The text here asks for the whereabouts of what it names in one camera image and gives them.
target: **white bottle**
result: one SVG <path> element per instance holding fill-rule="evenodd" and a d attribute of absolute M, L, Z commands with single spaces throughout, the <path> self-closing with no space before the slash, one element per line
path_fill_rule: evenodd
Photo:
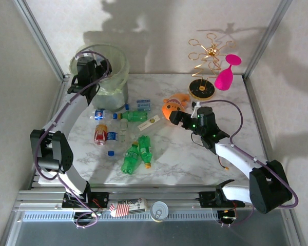
<path fill-rule="evenodd" d="M 129 140 L 129 132 L 128 132 L 128 120 L 121 119 L 120 120 L 120 131 L 119 131 L 119 140 L 120 143 L 126 143 Z"/>

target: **red and white packaging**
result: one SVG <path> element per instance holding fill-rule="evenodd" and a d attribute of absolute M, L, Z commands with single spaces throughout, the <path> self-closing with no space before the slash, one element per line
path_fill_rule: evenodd
<path fill-rule="evenodd" d="M 145 198 L 122 200 L 114 202 L 109 206 L 112 217 L 122 217 L 128 214 L 143 213 L 147 210 Z"/>

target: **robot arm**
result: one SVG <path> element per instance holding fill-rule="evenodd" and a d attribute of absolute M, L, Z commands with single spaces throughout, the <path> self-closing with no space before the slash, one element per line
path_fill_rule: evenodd
<path fill-rule="evenodd" d="M 77 63 L 78 74 L 73 78 L 72 85 L 67 91 L 68 94 L 62 106 L 53 119 L 41 130 L 33 130 L 31 133 L 31 146 L 34 154 L 39 139 L 54 124 L 54 127 L 50 129 L 49 134 L 40 144 L 37 153 L 38 165 L 45 172 L 49 172 L 52 175 L 57 174 L 74 191 L 78 198 L 85 203 L 89 203 L 91 193 L 90 185 L 80 176 L 72 164 L 73 152 L 67 142 L 67 138 L 78 117 L 96 95 L 96 85 L 90 86 L 79 96 L 76 94 L 102 77 L 107 70 L 107 66 L 105 61 L 97 65 L 92 57 L 86 56 L 79 58 Z M 60 116 L 60 120 L 55 123 L 55 119 L 58 116 Z M 75 199 L 68 190 L 66 194 L 69 200 Z"/>
<path fill-rule="evenodd" d="M 201 136 L 203 146 L 219 155 L 238 169 L 249 179 L 248 186 L 233 185 L 227 180 L 216 186 L 214 203 L 208 206 L 216 208 L 223 207 L 231 201 L 250 202 L 254 207 L 265 214 L 272 209 L 291 200 L 292 194 L 275 176 L 265 167 L 258 163 L 265 163 L 268 169 L 275 172 L 284 182 L 287 178 L 283 166 L 278 161 L 251 159 L 245 152 L 231 143 L 229 135 L 219 129 L 216 124 L 215 114 L 211 107 L 197 107 L 197 117 L 182 111 L 172 111 L 170 121 L 191 130 L 194 134 Z"/>

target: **ventilation grille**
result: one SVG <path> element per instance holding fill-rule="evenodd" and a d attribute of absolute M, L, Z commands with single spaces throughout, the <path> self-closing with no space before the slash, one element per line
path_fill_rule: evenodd
<path fill-rule="evenodd" d="M 71 221 L 73 212 L 26 212 L 23 221 Z M 212 211 L 170 211 L 165 221 L 203 221 L 217 220 L 217 212 Z M 109 212 L 104 212 L 100 221 L 152 221 L 150 213 L 130 214 L 124 217 L 112 217 Z"/>
<path fill-rule="evenodd" d="M 196 221 L 196 220 L 217 220 L 217 212 L 212 211 L 169 211 L 165 221 Z M 102 221 L 152 221 L 149 212 L 141 214 L 130 214 L 124 217 L 115 218 L 109 212 L 103 213 L 100 217 Z"/>
<path fill-rule="evenodd" d="M 23 221 L 70 221 L 73 212 L 25 212 Z"/>

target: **white wall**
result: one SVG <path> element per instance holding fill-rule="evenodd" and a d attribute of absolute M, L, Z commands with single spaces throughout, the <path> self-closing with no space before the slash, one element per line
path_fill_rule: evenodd
<path fill-rule="evenodd" d="M 273 158 L 299 196 L 296 214 L 308 245 L 308 1 L 294 0 L 251 82 Z"/>
<path fill-rule="evenodd" d="M 210 46 L 208 32 L 235 39 L 243 73 L 280 1 L 276 0 L 27 0 L 64 72 L 76 50 L 111 42 L 130 60 L 132 73 L 190 73 L 188 44 Z"/>
<path fill-rule="evenodd" d="M 0 1 L 0 239 L 30 175 L 30 132 L 44 125 L 58 85 L 13 1 Z"/>

